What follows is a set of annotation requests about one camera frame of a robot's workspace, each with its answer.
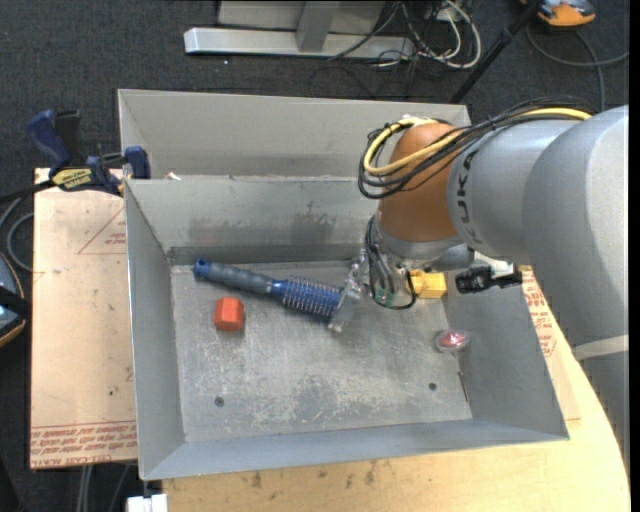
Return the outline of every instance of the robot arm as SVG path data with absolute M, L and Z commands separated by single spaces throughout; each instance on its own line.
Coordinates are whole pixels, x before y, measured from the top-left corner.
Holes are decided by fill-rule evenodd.
M 478 253 L 531 265 L 628 469 L 628 107 L 532 109 L 466 140 L 471 129 L 405 121 L 379 169 L 371 142 L 360 174 L 361 190 L 379 199 L 368 241 L 398 290 L 413 269 L 468 277 Z

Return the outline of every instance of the cardboard sheet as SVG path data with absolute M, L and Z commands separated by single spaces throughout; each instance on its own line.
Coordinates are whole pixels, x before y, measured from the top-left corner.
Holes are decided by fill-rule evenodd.
M 124 203 L 50 189 L 34 211 L 30 467 L 135 459 Z

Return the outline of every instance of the black cable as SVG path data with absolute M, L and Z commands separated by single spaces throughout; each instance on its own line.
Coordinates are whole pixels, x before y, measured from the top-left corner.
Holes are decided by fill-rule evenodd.
M 76 502 L 76 512 L 82 512 L 82 503 L 84 501 L 84 485 L 87 479 L 88 466 L 82 467 L 82 474 L 80 477 L 80 486 L 78 487 L 78 501 Z
M 416 65 L 420 57 L 416 54 L 411 61 L 409 62 L 409 67 L 404 75 L 404 85 L 403 85 L 403 96 L 406 101 L 409 100 L 411 96 L 411 89 L 413 88 L 413 83 L 416 75 Z
M 16 192 L 11 192 L 10 194 L 6 194 L 4 196 L 0 196 L 0 204 L 8 203 L 9 201 L 13 201 L 15 199 L 21 199 L 31 194 L 35 194 L 36 192 L 40 192 L 41 190 L 47 190 L 48 188 L 55 187 L 55 186 L 56 184 L 53 183 L 51 180 L 44 181 L 42 183 L 32 185 L 28 188 L 18 190 Z
M 0 306 L 13 311 L 16 315 L 19 315 L 25 320 L 31 317 L 31 303 L 17 293 L 5 288 L 1 283 Z
M 107 509 L 107 512 L 113 512 L 115 510 L 116 503 L 118 503 L 118 498 L 120 497 L 120 491 L 122 491 L 122 486 L 124 485 L 124 481 L 130 469 L 131 469 L 131 466 L 127 464 L 126 467 L 124 468 L 124 471 L 122 471 L 122 475 L 120 475 L 118 484 L 116 485 L 116 488 L 113 491 L 113 498 L 111 498 L 111 503 L 109 504 L 109 508 Z
M 404 187 L 402 190 L 400 190 L 400 193 L 403 192 L 411 192 L 412 190 L 415 190 L 417 188 L 420 188 L 422 185 L 424 185 L 425 183 L 431 181 L 432 179 L 434 179 L 436 176 L 438 176 L 440 173 L 442 173 L 442 171 L 444 171 L 457 157 L 458 155 L 455 154 L 453 155 L 451 158 L 449 158 L 449 160 L 447 160 L 444 164 L 442 164 L 440 167 L 438 167 L 435 171 L 433 171 L 431 174 L 429 174 L 429 176 L 427 176 L 426 178 L 424 178 L 422 181 L 420 181 L 419 183 L 416 183 L 415 185 L 412 185 L 410 188 L 406 188 Z
M 9 215 L 11 215 L 11 212 L 13 210 L 15 210 L 17 208 L 17 206 L 20 204 L 20 202 L 23 200 L 23 197 L 19 197 L 18 199 L 15 199 L 13 201 L 13 203 L 11 203 L 9 205 L 9 208 L 7 208 L 4 213 L 2 214 L 2 216 L 0 216 L 0 229 L 2 229 L 2 225 L 5 223 L 5 221 L 7 220 L 7 218 L 9 217 Z
M 388 53 L 397 53 L 398 54 L 398 61 L 397 63 L 401 62 L 402 59 L 408 59 L 410 58 L 410 55 L 407 55 L 406 53 L 404 53 L 401 50 L 385 50 L 383 52 L 380 52 L 378 54 L 378 56 L 375 59 L 372 59 L 370 61 L 365 62 L 366 64 L 372 64 L 374 66 L 378 66 L 380 67 L 381 64 L 385 64 L 385 61 L 389 60 L 389 59 L 383 59 L 383 57 L 388 54 Z
M 402 56 L 405 55 L 404 53 L 404 47 L 407 44 L 407 38 L 405 36 L 405 38 L 402 41 L 402 47 L 400 48 L 400 50 L 385 50 L 384 52 L 380 53 L 380 55 L 378 55 L 378 61 L 382 58 L 382 56 L 386 53 L 398 53 L 400 55 L 400 59 L 402 59 Z M 413 55 L 409 55 L 408 58 L 409 59 L 413 59 L 415 57 L 415 52 Z M 382 93 L 383 89 L 386 87 L 386 85 L 388 83 L 391 82 L 391 80 L 396 76 L 398 69 L 400 68 L 400 66 L 402 65 L 402 60 L 400 60 L 400 62 L 398 62 L 395 66 L 393 66 L 393 69 L 391 70 L 391 72 L 389 73 L 389 75 L 382 81 L 382 83 L 380 85 L 378 85 L 378 87 L 376 87 L 375 90 L 375 98 L 379 98 L 380 94 Z
M 593 67 L 601 67 L 601 66 L 611 66 L 611 65 L 617 64 L 618 62 L 621 62 L 624 59 L 626 59 L 627 57 L 629 57 L 629 50 L 627 50 L 622 55 L 618 55 L 617 57 L 614 57 L 612 59 L 606 59 L 606 60 L 600 60 L 600 61 L 595 60 L 594 62 L 574 62 L 574 61 L 570 61 L 570 60 L 561 59 L 559 57 L 556 57 L 555 55 L 551 55 L 546 50 L 544 50 L 533 39 L 533 35 L 531 34 L 531 25 L 527 26 L 527 39 L 529 39 L 529 42 L 531 43 L 531 46 L 533 46 L 534 49 L 537 50 L 538 52 L 540 52 L 542 55 L 544 55 L 548 59 L 551 59 L 554 62 L 557 62 L 559 64 L 564 64 L 565 66 L 574 66 L 574 67 L 578 67 L 578 68 L 593 68 Z
M 589 44 L 589 42 L 584 38 L 584 36 L 580 32 L 577 32 L 576 35 L 578 36 L 578 39 L 580 39 L 580 41 L 582 41 L 582 43 L 584 44 L 585 48 L 589 52 L 589 55 L 591 55 L 591 59 L 593 60 L 593 62 L 598 62 L 598 57 L 596 55 L 596 52 L 594 51 L 592 46 Z M 604 76 L 602 74 L 602 66 L 595 66 L 595 68 L 596 68 L 596 73 L 598 74 L 598 89 L 600 91 L 600 112 L 603 112 L 604 109 L 606 108 Z
M 387 20 L 382 25 L 380 25 L 377 29 L 373 30 L 371 33 L 369 33 L 367 36 L 365 36 L 361 41 L 353 45 L 351 48 L 347 48 L 346 50 L 338 53 L 337 55 L 334 55 L 333 57 L 329 57 L 329 59 L 327 60 L 334 61 L 334 60 L 338 60 L 343 57 L 346 57 L 347 55 L 355 52 L 362 45 L 370 41 L 373 37 L 377 36 L 380 32 L 382 32 L 387 27 L 387 25 L 389 25 L 389 23 L 391 23 L 393 18 L 395 18 L 396 13 L 398 12 L 398 8 L 400 7 L 400 3 L 401 2 L 394 2 L 393 7 L 391 8 L 391 14 L 388 16 Z
M 411 299 L 408 304 L 403 304 L 401 306 L 391 306 L 385 302 L 380 302 L 378 300 L 378 289 L 379 287 L 376 285 L 376 279 L 374 278 L 373 271 L 378 275 L 379 281 L 382 283 L 381 288 L 385 291 L 388 291 L 391 294 L 396 293 L 395 283 L 393 281 L 393 276 L 391 274 L 391 269 L 389 269 L 389 265 L 381 254 L 381 251 L 378 247 L 377 243 L 373 242 L 372 231 L 373 231 L 373 222 L 375 217 L 371 217 L 369 223 L 367 224 L 367 229 L 365 231 L 364 238 L 364 249 L 367 254 L 369 260 L 369 291 L 371 294 L 371 298 L 373 301 L 379 306 L 385 309 L 392 310 L 402 310 L 411 308 L 418 298 L 415 288 L 413 287 L 413 281 L 411 280 L 411 273 L 406 270 L 406 276 L 408 281 L 409 293 L 411 295 Z
M 378 175 L 369 175 L 364 169 L 364 155 L 367 150 L 363 153 L 363 156 L 360 160 L 360 165 L 358 169 L 358 188 L 361 193 L 368 198 L 371 199 L 383 199 L 385 197 L 389 197 L 390 195 L 396 194 L 401 191 L 407 191 L 407 185 L 409 182 L 418 174 L 424 172 L 427 168 L 432 167 L 438 162 L 443 161 L 445 158 L 452 154 L 458 154 L 458 152 L 463 151 L 464 149 L 470 147 L 470 145 L 474 144 L 476 141 L 480 140 L 484 135 L 495 131 L 497 129 L 515 126 L 517 124 L 522 124 L 531 121 L 538 121 L 543 119 L 575 119 L 575 117 L 566 114 L 535 114 L 528 115 L 528 112 L 537 110 L 539 108 L 568 108 L 566 104 L 562 104 L 558 102 L 560 97 L 550 97 L 550 98 L 542 98 L 540 100 L 530 100 L 527 102 L 523 102 L 515 107 L 508 109 L 507 111 L 497 115 L 494 118 L 490 118 L 481 123 L 477 123 L 476 125 L 472 125 L 467 128 L 460 129 L 453 137 L 450 135 L 451 132 L 444 134 L 433 144 L 440 143 L 445 139 L 449 139 L 448 142 L 436 151 L 433 154 L 428 155 L 424 158 L 422 162 L 416 165 L 411 171 L 397 175 L 404 167 L 400 167 L 398 169 L 392 170 L 388 173 L 378 174 Z M 571 107 L 574 110 L 583 111 L 589 115 L 593 114 L 593 109 L 586 104 L 584 101 L 579 101 L 574 98 L 571 100 Z M 402 127 L 398 130 L 402 131 L 407 127 Z M 369 138 L 369 142 L 367 144 L 367 148 L 373 143 L 376 136 L 379 135 L 380 131 L 374 132 L 372 136 Z M 384 144 L 386 141 L 383 141 L 372 154 L 372 160 L 376 158 L 379 152 L 382 151 Z M 450 162 L 446 162 L 435 172 L 431 173 L 427 176 L 421 183 L 417 186 L 424 184 L 426 181 L 431 179 L 433 176 L 437 175 L 441 172 Z M 383 192 L 374 193 L 367 189 L 367 187 L 372 188 L 384 188 Z
M 355 71 L 353 71 L 352 69 L 346 68 L 344 66 L 341 66 L 340 64 L 332 64 L 332 65 L 323 66 L 321 68 L 316 69 L 313 73 L 311 73 L 311 75 L 309 75 L 309 78 L 307 79 L 307 88 L 309 89 L 309 93 L 311 94 L 311 96 L 313 96 L 314 98 L 318 97 L 316 95 L 316 91 L 314 90 L 314 87 L 313 87 L 313 83 L 314 83 L 314 80 L 316 79 L 316 77 L 320 73 L 326 72 L 326 71 L 329 71 L 329 70 L 332 70 L 332 69 L 341 71 L 342 73 L 345 73 L 345 74 L 349 75 L 367 93 L 367 98 L 370 98 L 370 99 L 374 99 L 375 98 L 375 92 L 364 82 L 364 80 L 362 80 L 355 73 Z
M 413 23 L 411 23 L 411 19 L 409 19 L 410 10 L 408 5 L 410 5 L 408 4 L 408 2 L 402 2 L 402 15 L 407 24 L 407 32 L 409 33 L 411 40 L 413 41 L 413 43 L 417 48 L 420 48 L 421 50 L 428 52 L 430 51 L 430 48 L 427 47 L 427 45 L 425 44 L 425 41 L 427 40 L 427 33 L 431 29 L 433 22 L 436 19 L 438 12 L 440 11 L 441 4 L 433 8 L 429 13 L 429 17 L 427 18 L 427 20 L 425 20 L 424 27 L 422 29 L 422 37 L 416 36 L 418 31 L 413 26 Z
M 82 496 L 82 512 L 89 512 L 89 486 L 91 485 L 91 473 L 93 466 L 89 466 L 87 479 L 84 482 L 84 494 Z
M 463 82 L 460 88 L 454 93 L 449 100 L 449 103 L 460 103 L 462 98 L 471 90 L 475 83 L 480 79 L 484 72 L 489 68 L 491 63 L 500 55 L 518 32 L 524 27 L 538 12 L 539 7 L 542 5 L 542 0 L 532 0 L 527 4 L 524 11 L 515 22 L 508 27 L 504 28 L 493 45 L 489 48 L 489 51 L 482 57 L 477 66 L 471 71 L 471 74 Z
M 20 217 L 16 222 L 14 222 L 13 226 L 11 226 L 9 234 L 7 235 L 7 252 L 9 253 L 9 256 L 16 265 L 18 265 L 22 270 L 26 270 L 27 272 L 33 272 L 33 268 L 31 268 L 26 263 L 23 263 L 22 260 L 16 255 L 15 251 L 13 250 L 13 235 L 23 223 L 31 218 L 33 218 L 33 213 L 27 213 L 26 215 Z

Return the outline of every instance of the orange object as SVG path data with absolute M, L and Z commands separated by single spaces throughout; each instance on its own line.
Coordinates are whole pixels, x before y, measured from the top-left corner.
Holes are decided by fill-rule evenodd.
M 244 304 L 235 297 L 222 297 L 216 301 L 213 325 L 220 331 L 239 331 L 244 326 Z
M 418 150 L 426 148 L 455 128 L 446 123 L 427 123 L 405 131 L 398 140 L 389 162 L 400 160 Z M 424 158 L 414 160 L 401 167 L 393 178 L 412 171 Z M 447 183 L 453 165 L 449 161 L 434 164 L 425 169 L 424 174 L 414 176 L 409 181 L 409 190 L 380 200 L 378 220 L 387 234 L 408 242 L 431 242 L 456 235 L 456 228 L 447 207 Z M 425 176 L 433 175 L 426 183 Z

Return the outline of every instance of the yellow cable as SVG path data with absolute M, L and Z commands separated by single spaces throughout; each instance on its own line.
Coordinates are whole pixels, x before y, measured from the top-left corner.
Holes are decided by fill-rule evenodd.
M 519 114 L 515 117 L 521 117 L 521 116 L 531 116 L 531 115 L 548 115 L 548 114 L 556 114 L 556 115 L 566 115 L 566 116 L 570 116 L 570 117 L 575 117 L 577 119 L 580 119 L 581 121 L 584 121 L 586 119 L 589 119 L 591 117 L 590 114 L 587 114 L 586 112 L 582 112 L 581 110 L 575 110 L 572 108 L 539 108 L 536 110 L 531 110 L 530 112 L 524 112 L 522 114 Z M 393 135 L 394 133 L 396 133 L 398 130 L 402 129 L 406 129 L 406 128 L 411 128 L 413 126 L 417 126 L 420 124 L 426 124 L 426 123 L 434 123 L 436 122 L 433 119 L 422 119 L 422 118 L 418 118 L 418 117 L 409 117 L 409 118 L 405 118 L 405 119 L 400 119 L 398 121 L 396 121 L 395 123 L 389 125 L 387 128 L 385 128 L 382 132 L 380 132 L 380 134 L 374 139 L 374 141 L 371 143 L 371 145 L 369 146 L 369 148 L 367 149 L 367 151 L 365 152 L 364 155 L 364 159 L 363 159 L 363 167 L 365 169 L 365 171 L 367 171 L 369 174 L 372 175 L 384 175 L 384 174 L 388 174 L 390 172 L 396 171 L 398 169 L 400 169 L 401 167 L 404 167 L 405 165 L 413 162 L 414 160 L 417 160 L 418 158 L 422 158 L 423 156 L 426 156 L 429 153 L 433 153 L 435 151 L 438 151 L 439 149 L 441 149 L 442 147 L 444 147 L 445 145 L 447 145 L 449 142 L 451 142 L 451 140 L 453 140 L 456 136 L 455 132 L 460 131 L 462 128 L 457 128 L 457 129 L 453 129 L 451 133 L 451 135 L 445 137 L 444 139 L 431 144 L 425 148 L 422 148 L 418 151 L 416 151 L 415 153 L 412 153 L 404 158 L 401 158 L 400 160 L 396 160 L 395 162 L 392 162 L 390 164 L 387 165 L 383 165 L 382 167 L 374 167 L 371 165 L 371 159 L 373 158 L 373 155 L 375 153 L 375 151 L 380 147 L 380 145 L 382 145 L 382 143 L 384 143 L 384 141 L 386 141 L 389 137 L 391 137 L 391 135 Z

